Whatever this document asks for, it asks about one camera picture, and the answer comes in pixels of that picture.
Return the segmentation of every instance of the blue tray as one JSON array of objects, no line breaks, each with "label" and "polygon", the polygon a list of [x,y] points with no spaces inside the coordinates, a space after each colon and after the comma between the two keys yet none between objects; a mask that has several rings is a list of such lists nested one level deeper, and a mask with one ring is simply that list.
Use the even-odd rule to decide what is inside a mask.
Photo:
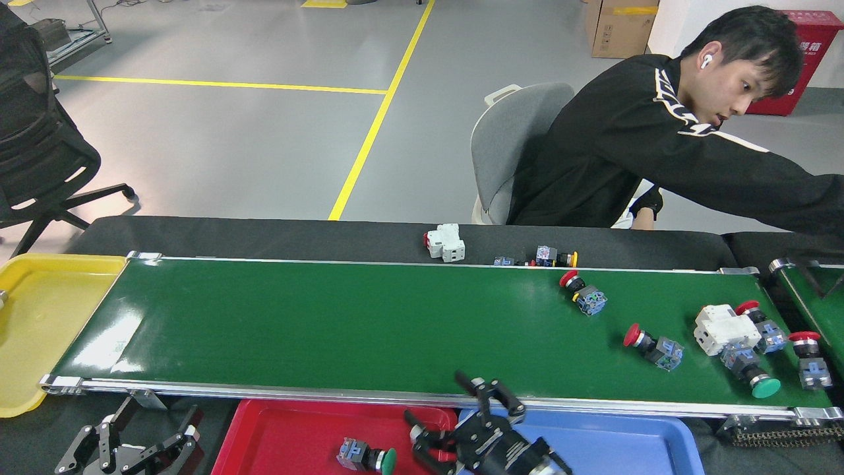
[{"label": "blue tray", "polygon": [[[460,420],[475,412],[461,411]],[[503,410],[493,413],[506,416]],[[695,439],[677,418],[604,416],[528,408],[525,422],[514,428],[531,443],[539,437],[545,438],[575,475],[705,475]]]}]

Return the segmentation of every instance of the red tray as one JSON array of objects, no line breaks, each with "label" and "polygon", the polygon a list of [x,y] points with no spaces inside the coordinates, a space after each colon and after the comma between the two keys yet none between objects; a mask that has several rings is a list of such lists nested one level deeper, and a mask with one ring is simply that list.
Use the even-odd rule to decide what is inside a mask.
[{"label": "red tray", "polygon": [[[246,399],[237,407],[211,475],[352,475],[355,471],[337,462],[344,437],[376,449],[395,449],[395,475],[430,475],[411,451],[407,408]],[[428,429],[454,430],[457,425],[457,414],[450,409],[409,409]]]}]

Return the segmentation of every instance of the black table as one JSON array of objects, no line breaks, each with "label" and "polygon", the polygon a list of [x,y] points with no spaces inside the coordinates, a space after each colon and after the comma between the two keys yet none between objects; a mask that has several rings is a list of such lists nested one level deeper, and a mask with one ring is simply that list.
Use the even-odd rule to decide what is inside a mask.
[{"label": "black table", "polygon": [[[436,224],[114,216],[92,223],[67,252],[126,255],[136,250],[183,257],[441,262],[431,259],[422,244],[423,233],[432,229]],[[535,253],[538,245],[549,245],[562,252],[576,250],[581,267],[717,270],[753,265],[762,270],[769,254],[780,252],[779,248],[765,249],[766,240],[774,240],[781,247],[806,243],[800,236],[772,234],[780,233],[727,236],[725,241],[704,232],[465,225],[460,227],[460,237],[466,243],[466,259],[459,264],[487,265],[497,255],[520,259]],[[740,252],[730,247],[731,240],[742,243],[737,247]],[[815,245],[828,247],[840,242],[822,240]],[[0,419],[0,473],[52,473],[79,428],[112,414],[123,399],[120,394],[48,396],[32,412]],[[122,433],[123,442],[149,446],[161,441],[176,430],[187,409],[198,404],[205,413],[199,424],[199,444],[206,456],[196,473],[210,473],[238,401],[197,397],[162,400],[170,411],[138,412]],[[741,449],[713,435],[719,421],[686,418],[684,422],[695,436],[710,475],[844,472],[844,451],[836,444]]]}]

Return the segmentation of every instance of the black hair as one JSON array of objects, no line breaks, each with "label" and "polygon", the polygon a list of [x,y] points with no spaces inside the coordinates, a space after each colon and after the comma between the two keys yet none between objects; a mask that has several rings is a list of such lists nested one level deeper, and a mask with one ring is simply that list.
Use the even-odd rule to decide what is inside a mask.
[{"label": "black hair", "polygon": [[744,59],[760,65],[771,82],[768,96],[784,96],[800,79],[803,52],[797,26],[782,12],[760,5],[726,12],[708,24],[680,58],[699,52],[710,41],[721,42],[724,63]]}]

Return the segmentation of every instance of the ear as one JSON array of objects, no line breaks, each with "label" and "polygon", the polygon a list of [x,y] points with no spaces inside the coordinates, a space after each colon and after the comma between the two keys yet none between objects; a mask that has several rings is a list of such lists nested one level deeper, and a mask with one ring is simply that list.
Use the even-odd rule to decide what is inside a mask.
[{"label": "ear", "polygon": [[695,60],[697,61],[697,68],[701,69],[704,62],[710,67],[715,66],[721,62],[723,45],[720,41],[710,41],[706,43],[700,51],[697,52]]}]

